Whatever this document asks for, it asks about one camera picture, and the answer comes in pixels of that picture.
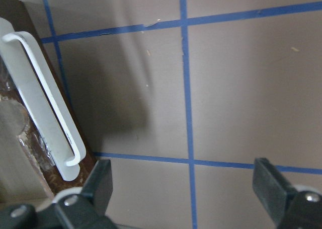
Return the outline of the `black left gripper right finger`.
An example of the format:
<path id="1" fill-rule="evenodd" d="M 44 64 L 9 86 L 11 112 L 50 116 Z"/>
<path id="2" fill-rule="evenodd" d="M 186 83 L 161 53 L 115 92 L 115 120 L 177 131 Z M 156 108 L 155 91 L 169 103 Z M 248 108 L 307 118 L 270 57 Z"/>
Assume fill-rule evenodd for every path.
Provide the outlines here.
<path id="1" fill-rule="evenodd" d="M 267 158 L 256 158 L 253 191 L 275 228 L 321 228 L 321 191 L 293 185 Z"/>

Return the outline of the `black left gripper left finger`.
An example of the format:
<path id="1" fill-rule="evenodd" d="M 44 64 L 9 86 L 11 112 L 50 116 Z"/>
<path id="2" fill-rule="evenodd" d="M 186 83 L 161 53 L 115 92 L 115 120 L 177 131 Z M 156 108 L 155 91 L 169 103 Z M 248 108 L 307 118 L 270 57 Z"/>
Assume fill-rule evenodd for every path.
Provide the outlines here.
<path id="1" fill-rule="evenodd" d="M 98 161 L 83 186 L 55 196 L 50 228 L 113 228 L 113 222 L 105 216 L 112 192 L 111 161 Z"/>

